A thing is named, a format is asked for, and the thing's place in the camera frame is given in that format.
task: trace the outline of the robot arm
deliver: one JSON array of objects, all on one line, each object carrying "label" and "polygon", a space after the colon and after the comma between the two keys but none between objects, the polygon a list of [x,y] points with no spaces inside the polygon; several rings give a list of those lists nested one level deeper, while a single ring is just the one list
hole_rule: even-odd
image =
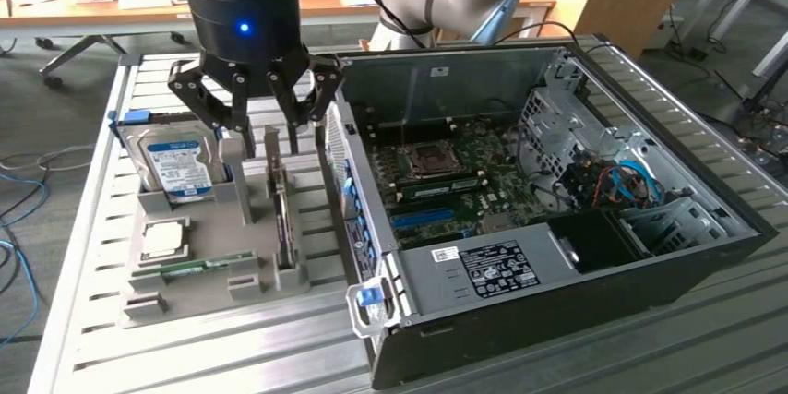
[{"label": "robot arm", "polygon": [[[411,34],[431,46],[431,29],[453,30],[471,40],[497,38],[518,0],[382,0],[407,28],[381,16],[373,49],[410,47]],[[290,151],[297,152],[295,128],[322,119],[341,83],[338,64],[309,54],[299,39],[297,0],[187,0],[201,43],[197,62],[174,64],[169,88],[210,127],[235,131],[253,157],[246,106],[250,97],[275,97],[287,122]],[[314,88],[298,101],[293,86],[313,71]],[[231,94],[226,106],[201,83],[209,77]]]}]

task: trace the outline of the blue pcie slot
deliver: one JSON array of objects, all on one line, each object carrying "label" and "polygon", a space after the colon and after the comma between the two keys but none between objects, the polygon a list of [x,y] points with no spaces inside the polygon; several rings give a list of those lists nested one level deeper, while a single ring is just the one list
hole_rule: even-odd
[{"label": "blue pcie slot", "polygon": [[454,217],[454,211],[450,209],[441,209],[437,211],[419,212],[417,214],[405,214],[402,216],[391,217],[391,225],[394,228],[403,228],[406,226],[422,225],[433,221],[446,221]]}]

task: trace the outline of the motherboard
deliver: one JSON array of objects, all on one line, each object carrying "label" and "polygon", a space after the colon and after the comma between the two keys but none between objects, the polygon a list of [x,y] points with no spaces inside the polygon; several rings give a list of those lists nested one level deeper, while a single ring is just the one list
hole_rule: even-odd
[{"label": "motherboard", "polygon": [[369,138],[381,141],[367,154],[403,249],[522,227],[554,210],[539,203],[507,152],[509,127],[475,118],[439,123],[413,143],[397,134],[402,128]]}]

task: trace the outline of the aluminum workbench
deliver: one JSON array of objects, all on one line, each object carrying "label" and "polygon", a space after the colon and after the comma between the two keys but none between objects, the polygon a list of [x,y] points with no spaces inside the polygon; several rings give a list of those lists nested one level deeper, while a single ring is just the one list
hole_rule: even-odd
[{"label": "aluminum workbench", "polygon": [[[595,43],[581,40],[586,48]],[[591,56],[779,235],[674,304],[387,393],[757,393],[788,387],[788,193],[617,50]],[[173,60],[183,57],[145,56],[121,66],[106,110],[181,111],[166,78]],[[297,93],[306,89],[298,84]],[[598,91],[591,103],[594,97],[605,101]],[[627,119],[614,106],[601,111],[613,125]],[[261,140],[262,125],[283,123],[274,101],[255,101],[249,113]],[[363,345],[349,326],[313,134],[299,137],[301,153],[283,160],[307,221],[301,231],[311,290],[269,304],[122,329],[115,322],[138,178],[102,128],[30,393],[373,392]],[[259,159],[245,164],[249,171],[262,167]]]}]

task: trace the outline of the blue cable on floor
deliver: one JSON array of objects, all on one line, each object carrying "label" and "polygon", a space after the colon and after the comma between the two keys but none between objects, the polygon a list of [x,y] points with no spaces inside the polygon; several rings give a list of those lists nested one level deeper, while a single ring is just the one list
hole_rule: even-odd
[{"label": "blue cable on floor", "polygon": [[3,175],[0,173],[0,179],[5,179],[10,182],[15,182],[19,184],[31,184],[35,185],[39,188],[39,199],[35,202],[35,205],[33,205],[33,207],[15,219],[13,219],[11,221],[6,221],[5,223],[0,223],[0,227],[2,226],[10,226],[13,223],[21,221],[26,216],[29,216],[33,212],[35,212],[35,210],[39,208],[39,206],[43,204],[43,201],[46,200],[46,197],[49,196],[49,188],[46,187],[46,184],[43,182],[39,182],[37,180],[22,180],[22,179],[17,179],[15,177],[10,177],[7,175]]},{"label": "blue cable on floor", "polygon": [[5,337],[5,340],[0,342],[0,350],[2,350],[2,347],[13,340],[15,336],[18,336],[19,332],[22,332],[22,330],[29,327],[29,324],[33,323],[33,320],[38,315],[38,294],[35,293],[35,284],[33,283],[33,273],[29,269],[29,263],[26,263],[26,257],[23,256],[22,252],[13,246],[13,244],[2,240],[0,240],[0,246],[3,247],[10,254],[15,253],[18,256],[19,263],[22,264],[23,268],[23,276],[26,277],[26,283],[29,284],[29,291],[33,294],[33,312],[29,314],[29,318],[22,323],[22,325],[15,328],[10,335]]}]

